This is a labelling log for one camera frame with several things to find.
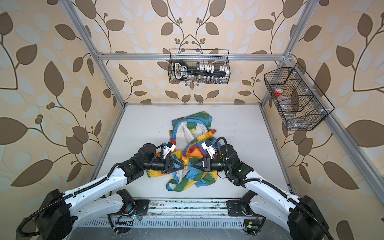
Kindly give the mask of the rainbow coloured jacket white lining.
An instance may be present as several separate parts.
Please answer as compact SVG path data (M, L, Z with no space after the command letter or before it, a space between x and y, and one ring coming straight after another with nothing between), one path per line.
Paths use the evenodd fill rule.
M192 167L192 163L210 156L202 144L216 141L216 130L211 128L211 124L212 116L204 111L172 120L169 136L176 149L171 156L183 163L185 168L172 173L166 184L167 191L183 192L191 186L205 187L217 181L217 172L203 172Z

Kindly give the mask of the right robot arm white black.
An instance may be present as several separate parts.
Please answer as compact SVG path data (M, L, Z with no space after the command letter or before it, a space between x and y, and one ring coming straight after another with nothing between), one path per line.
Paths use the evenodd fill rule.
M242 197L245 216L262 215L290 233L294 240L333 239L329 226L315 201L284 191L263 178L252 167L241 162L228 143L203 141L209 154L191 164L203 172L223 172L226 179L248 191Z

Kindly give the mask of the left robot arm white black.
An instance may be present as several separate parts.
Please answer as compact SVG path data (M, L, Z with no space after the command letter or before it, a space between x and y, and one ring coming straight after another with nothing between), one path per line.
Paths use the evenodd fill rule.
M41 207L22 220L18 237L40 236L43 240L63 240L71 231L89 220L124 211L133 198L123 187L142 177L146 170L170 174L184 169L171 155L175 145L158 147L144 144L130 159L114 164L110 171L83 186L47 194Z

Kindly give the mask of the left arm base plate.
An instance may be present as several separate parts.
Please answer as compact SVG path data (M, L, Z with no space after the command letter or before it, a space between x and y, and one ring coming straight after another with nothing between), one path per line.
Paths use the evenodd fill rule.
M145 215L149 209L149 200L132 200L124 203L121 210L122 215L133 217L134 215Z

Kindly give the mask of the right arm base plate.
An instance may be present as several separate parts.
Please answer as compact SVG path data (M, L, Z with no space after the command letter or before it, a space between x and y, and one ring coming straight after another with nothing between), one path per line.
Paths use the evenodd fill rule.
M229 200L226 203L230 217L253 217L255 213L250 205L240 200Z

